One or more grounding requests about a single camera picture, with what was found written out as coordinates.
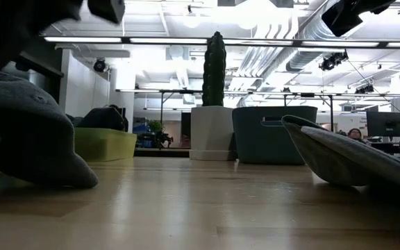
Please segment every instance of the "black backpack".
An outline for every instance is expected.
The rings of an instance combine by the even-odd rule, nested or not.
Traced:
[[[115,105],[92,109],[77,125],[79,128],[110,128],[118,131],[128,131],[128,120],[119,112]]]

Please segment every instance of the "white pot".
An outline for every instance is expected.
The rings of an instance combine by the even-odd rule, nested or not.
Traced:
[[[232,108],[221,106],[193,108],[190,158],[235,160],[235,152],[230,150],[233,133]]]

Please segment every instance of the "wooden floor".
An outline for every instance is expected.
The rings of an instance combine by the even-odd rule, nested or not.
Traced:
[[[0,249],[400,249],[400,194],[307,167],[135,158],[92,165],[91,190],[0,175]]]

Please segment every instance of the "table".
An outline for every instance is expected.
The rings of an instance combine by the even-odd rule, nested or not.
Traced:
[[[388,154],[400,153],[400,143],[396,142],[373,142],[372,147]]]

